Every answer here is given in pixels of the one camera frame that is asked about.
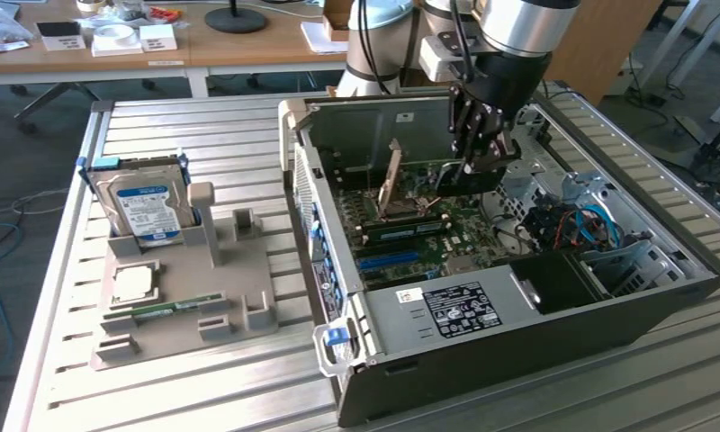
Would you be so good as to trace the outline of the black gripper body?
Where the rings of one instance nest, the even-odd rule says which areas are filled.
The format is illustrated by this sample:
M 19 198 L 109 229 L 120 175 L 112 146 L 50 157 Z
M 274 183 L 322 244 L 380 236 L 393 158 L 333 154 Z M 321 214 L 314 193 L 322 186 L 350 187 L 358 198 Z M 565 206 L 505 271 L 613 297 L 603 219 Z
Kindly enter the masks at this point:
M 465 107 L 466 101 L 501 110 L 505 122 L 513 121 L 518 110 L 528 102 L 551 64 L 553 54 L 540 57 L 518 57 L 497 51 L 482 53 L 469 61 L 453 64 L 458 83 L 453 96 L 453 116 Z

